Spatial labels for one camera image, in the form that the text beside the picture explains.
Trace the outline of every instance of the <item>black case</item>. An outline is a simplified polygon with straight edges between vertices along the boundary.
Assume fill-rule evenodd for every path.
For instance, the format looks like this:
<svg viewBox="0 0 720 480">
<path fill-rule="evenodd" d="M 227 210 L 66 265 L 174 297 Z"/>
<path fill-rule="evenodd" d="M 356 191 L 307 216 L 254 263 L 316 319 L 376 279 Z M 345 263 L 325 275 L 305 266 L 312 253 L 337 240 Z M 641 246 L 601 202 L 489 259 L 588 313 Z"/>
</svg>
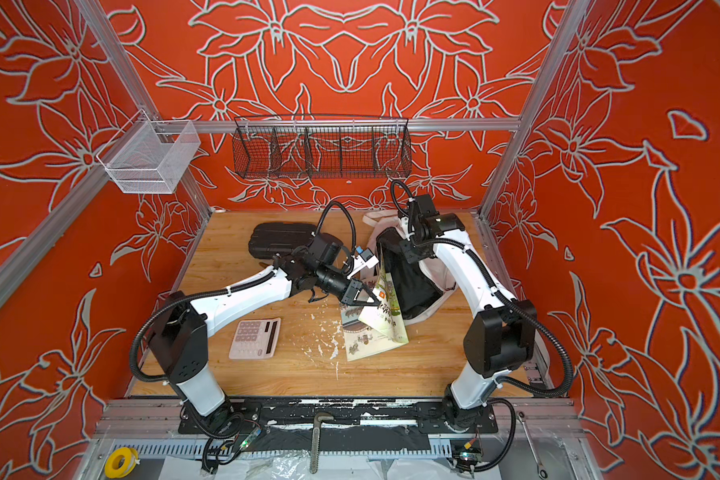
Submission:
<svg viewBox="0 0 720 480">
<path fill-rule="evenodd" d="M 253 258 L 271 260 L 275 254 L 288 255 L 300 245 L 309 245 L 315 238 L 316 225 L 268 222 L 253 229 L 248 251 Z"/>
</svg>

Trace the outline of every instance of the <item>floral wallpaper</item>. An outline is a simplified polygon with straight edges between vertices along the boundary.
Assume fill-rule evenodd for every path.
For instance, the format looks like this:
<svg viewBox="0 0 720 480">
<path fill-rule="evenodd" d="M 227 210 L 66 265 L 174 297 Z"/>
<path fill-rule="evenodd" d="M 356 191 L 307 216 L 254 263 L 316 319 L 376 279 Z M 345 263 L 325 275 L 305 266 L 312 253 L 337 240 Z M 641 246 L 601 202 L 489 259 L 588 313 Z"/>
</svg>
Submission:
<svg viewBox="0 0 720 480">
<path fill-rule="evenodd" d="M 135 112 L 72 2 L 0 0 L 0 264 Z M 108 183 L 0 310 L 0 479 L 73 476 L 201 226 Z"/>
<path fill-rule="evenodd" d="M 592 2 L 502 181 L 604 477 L 720 478 L 720 0 Z"/>
<path fill-rule="evenodd" d="M 103 0 L 164 118 L 506 118 L 520 114 L 564 0 Z M 228 134 L 192 172 L 229 210 L 391 207 L 389 181 L 244 180 Z M 408 179 L 443 208 L 478 206 L 508 132 L 413 136 Z"/>
</svg>

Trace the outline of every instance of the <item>table surface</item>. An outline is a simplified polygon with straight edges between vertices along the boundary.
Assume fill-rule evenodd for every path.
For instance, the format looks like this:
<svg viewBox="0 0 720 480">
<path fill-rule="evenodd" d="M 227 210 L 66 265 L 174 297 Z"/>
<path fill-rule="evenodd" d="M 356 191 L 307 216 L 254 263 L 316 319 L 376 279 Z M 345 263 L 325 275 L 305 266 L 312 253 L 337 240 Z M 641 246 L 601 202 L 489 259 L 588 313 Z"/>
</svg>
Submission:
<svg viewBox="0 0 720 480">
<path fill-rule="evenodd" d="M 479 244 L 471 214 L 458 214 L 470 237 Z M 358 244 L 364 246 L 373 228 L 354 213 Z M 317 224 L 319 213 L 228 212 L 214 214 L 197 247 L 180 289 L 184 293 L 217 290 L 262 269 L 248 252 L 253 228 L 264 222 L 288 221 Z M 322 231 L 348 243 L 346 218 L 331 212 Z M 409 344 L 352 362 L 347 361 L 338 302 L 334 296 L 307 303 L 304 292 L 271 303 L 243 320 L 280 317 L 282 326 L 274 357 L 266 360 L 230 360 L 236 322 L 209 339 L 209 363 L 221 388 L 231 396 L 434 396 L 440 397 L 466 363 L 462 341 L 472 322 L 469 305 L 456 292 L 429 319 L 408 327 Z M 162 370 L 150 353 L 144 372 Z M 512 377 L 528 382 L 525 370 Z M 505 385 L 500 396 L 530 394 Z M 133 395 L 174 395 L 161 382 L 135 382 Z"/>
</svg>

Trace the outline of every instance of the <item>white wire basket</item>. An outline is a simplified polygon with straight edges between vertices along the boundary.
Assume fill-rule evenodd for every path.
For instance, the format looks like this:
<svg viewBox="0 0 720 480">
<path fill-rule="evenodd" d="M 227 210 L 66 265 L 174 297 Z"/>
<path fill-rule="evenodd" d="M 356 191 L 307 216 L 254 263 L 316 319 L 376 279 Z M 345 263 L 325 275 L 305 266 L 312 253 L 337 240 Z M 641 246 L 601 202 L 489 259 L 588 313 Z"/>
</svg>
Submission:
<svg viewBox="0 0 720 480">
<path fill-rule="evenodd" d="M 171 194 L 200 148 L 200 137 L 191 120 L 167 143 L 148 120 L 134 124 L 122 148 L 100 160 L 104 169 L 125 194 Z"/>
</svg>

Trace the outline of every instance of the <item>calculator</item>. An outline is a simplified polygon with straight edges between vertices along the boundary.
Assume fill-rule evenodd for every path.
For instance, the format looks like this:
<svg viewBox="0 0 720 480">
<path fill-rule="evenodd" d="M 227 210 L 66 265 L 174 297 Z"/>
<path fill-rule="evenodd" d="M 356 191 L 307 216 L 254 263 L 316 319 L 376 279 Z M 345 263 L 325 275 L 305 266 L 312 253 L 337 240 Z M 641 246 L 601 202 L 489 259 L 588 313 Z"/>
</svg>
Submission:
<svg viewBox="0 0 720 480">
<path fill-rule="evenodd" d="M 269 359 L 275 355 L 279 333 L 279 318 L 238 322 L 235 339 L 230 348 L 230 358 L 233 360 Z"/>
</svg>

